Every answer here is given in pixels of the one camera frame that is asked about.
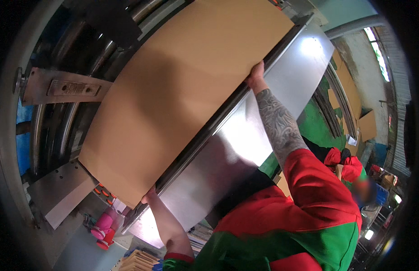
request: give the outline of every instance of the stainless steel panel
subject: stainless steel panel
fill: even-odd
[[[320,27],[307,25],[266,72],[272,92],[295,118],[318,86],[333,50]],[[160,198],[188,230],[271,152],[256,99],[249,91]],[[163,246],[150,209],[128,230],[155,247]]]
[[[32,68],[22,105],[102,101],[112,82],[70,72]]]
[[[75,160],[45,175],[27,191],[45,219],[56,229],[97,185],[98,181]]]
[[[265,76],[274,95],[295,118],[312,97],[333,51],[321,28],[310,23]]]

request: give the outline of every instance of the blue wall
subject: blue wall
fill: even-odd
[[[33,105],[22,106],[21,100],[18,99],[17,107],[17,123],[30,121],[32,119]],[[17,143],[17,160],[20,175],[23,175],[30,167],[30,133],[19,134],[16,136]]]
[[[310,0],[326,17],[328,24],[322,26],[326,31],[356,19],[377,14],[367,0]]]

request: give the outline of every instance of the paper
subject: paper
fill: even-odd
[[[359,137],[359,130],[357,130],[357,140],[355,140],[353,137],[351,137],[349,134],[346,134],[346,143],[352,146],[357,146]]]
[[[127,63],[79,160],[134,208],[184,147],[292,28],[266,0],[196,0]]]

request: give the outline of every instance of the arm tattoo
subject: arm tattoo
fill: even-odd
[[[304,143],[293,116],[269,89],[258,93],[256,100],[268,139],[283,169],[286,158],[291,152],[309,148]]]

